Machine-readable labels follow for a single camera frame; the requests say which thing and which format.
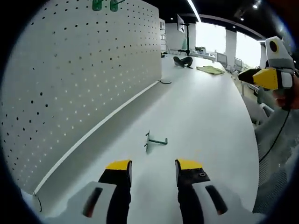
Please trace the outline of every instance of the white pegboard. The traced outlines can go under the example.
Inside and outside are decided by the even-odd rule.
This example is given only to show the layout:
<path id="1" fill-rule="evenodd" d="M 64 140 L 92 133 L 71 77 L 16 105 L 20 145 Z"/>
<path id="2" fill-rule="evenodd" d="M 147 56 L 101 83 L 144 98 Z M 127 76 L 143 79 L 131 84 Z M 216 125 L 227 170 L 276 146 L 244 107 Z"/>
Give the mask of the white pegboard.
<path id="1" fill-rule="evenodd" d="M 45 4 L 19 37 L 1 88 L 2 146 L 17 184 L 32 193 L 83 135 L 160 78 L 157 8 Z"/>

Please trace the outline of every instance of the monitor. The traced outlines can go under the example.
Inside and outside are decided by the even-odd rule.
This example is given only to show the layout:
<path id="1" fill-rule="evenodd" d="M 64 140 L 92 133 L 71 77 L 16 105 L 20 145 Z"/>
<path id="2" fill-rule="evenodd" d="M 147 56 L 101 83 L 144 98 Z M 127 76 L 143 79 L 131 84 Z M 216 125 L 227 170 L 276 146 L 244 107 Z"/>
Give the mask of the monitor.
<path id="1" fill-rule="evenodd" d="M 184 20 L 178 15 L 178 31 L 185 33 Z"/>

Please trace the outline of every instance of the ceiling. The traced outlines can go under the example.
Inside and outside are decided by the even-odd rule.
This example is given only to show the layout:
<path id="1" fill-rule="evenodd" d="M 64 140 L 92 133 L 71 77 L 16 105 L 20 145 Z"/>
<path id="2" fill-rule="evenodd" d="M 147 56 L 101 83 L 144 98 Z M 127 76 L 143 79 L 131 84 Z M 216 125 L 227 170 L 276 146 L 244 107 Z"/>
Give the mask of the ceiling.
<path id="1" fill-rule="evenodd" d="M 166 23 L 176 22 L 176 15 L 182 16 L 184 22 L 195 23 L 197 21 L 194 13 L 189 6 L 187 0 L 144 0 L 149 4 L 156 6 L 160 12 L 160 18 L 165 20 Z M 255 39 L 261 40 L 263 37 L 272 37 L 278 35 L 282 37 L 282 34 L 277 32 L 277 25 L 273 17 L 277 18 L 273 14 L 273 10 L 264 1 L 260 3 L 258 9 L 254 9 L 252 6 L 255 0 L 192 0 L 202 22 L 213 23 L 216 25 L 225 26 L 227 29 L 238 30 Z M 212 15 L 219 17 L 219 19 L 205 18 L 203 15 Z M 220 19 L 230 20 L 233 23 L 221 21 Z M 242 28 L 239 24 L 248 27 L 259 33 L 261 36 L 250 32 L 245 28 Z"/>

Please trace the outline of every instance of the white desk surface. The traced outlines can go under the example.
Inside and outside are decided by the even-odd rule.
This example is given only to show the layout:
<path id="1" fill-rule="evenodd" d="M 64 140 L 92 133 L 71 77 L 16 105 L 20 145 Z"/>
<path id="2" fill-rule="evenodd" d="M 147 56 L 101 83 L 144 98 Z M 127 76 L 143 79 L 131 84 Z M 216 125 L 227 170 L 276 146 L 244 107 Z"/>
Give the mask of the white desk surface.
<path id="1" fill-rule="evenodd" d="M 66 207 L 67 199 L 88 182 L 98 181 L 105 166 L 124 159 L 133 161 L 128 224 L 182 223 L 177 201 L 177 158 L 201 162 L 212 180 L 226 184 L 240 196 L 245 208 L 253 209 L 258 187 L 257 145 L 254 128 L 240 93 L 229 74 L 212 76 L 196 70 L 196 66 L 204 65 L 222 68 L 221 64 L 194 57 L 194 69 L 187 69 L 175 67 L 172 57 L 167 55 L 162 59 L 163 78 L 171 80 L 172 84 L 158 83 L 152 87 L 137 98 L 135 103 L 133 101 L 120 111 L 123 114 L 119 116 L 123 119 L 115 118 L 118 119 L 115 124 L 126 120 L 124 113 L 133 113 L 133 107 L 142 107 L 142 101 L 146 97 L 150 98 L 151 94 L 159 90 L 165 90 L 163 95 L 152 99 L 152 104 L 105 146 L 100 133 L 109 133 L 111 129 L 115 132 L 118 126 L 113 126 L 113 121 L 102 126 L 107 130 L 93 133 L 83 143 L 82 149 L 73 152 L 73 159 L 71 155 L 60 170 L 49 178 L 39 192 L 42 195 L 45 191 L 40 197 L 43 197 L 44 204 L 53 197 L 59 202 L 55 202 L 45 215 L 53 217 L 60 214 Z M 146 154 L 143 145 L 148 130 L 151 138 L 168 138 L 168 145 L 150 143 L 151 153 Z M 89 150 L 95 147 L 105 147 L 105 150 L 91 155 Z M 51 195 L 51 190 L 55 194 L 62 191 L 57 187 L 62 181 L 67 181 L 67 176 L 59 177 L 64 173 L 62 169 L 72 166 L 70 170 L 76 172 L 74 169 L 87 160 L 88 156 L 93 161 L 89 161 L 84 169 L 80 168 L 81 173 L 76 173 L 76 181 L 68 189 L 64 189 L 60 197 Z"/>

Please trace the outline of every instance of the towel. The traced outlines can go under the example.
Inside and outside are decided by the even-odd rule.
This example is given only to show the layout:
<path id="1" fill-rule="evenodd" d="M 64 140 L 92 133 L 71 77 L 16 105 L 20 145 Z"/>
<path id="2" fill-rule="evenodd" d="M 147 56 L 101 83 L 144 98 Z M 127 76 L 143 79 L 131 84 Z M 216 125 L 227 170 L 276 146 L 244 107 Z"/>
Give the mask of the towel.
<path id="1" fill-rule="evenodd" d="M 204 67 L 196 67 L 196 69 L 200 70 L 200 71 L 204 71 L 211 75 L 220 75 L 220 74 L 224 73 L 224 71 L 222 71 L 221 69 L 214 68 L 213 66 L 210 66 L 210 65 L 204 66 Z"/>

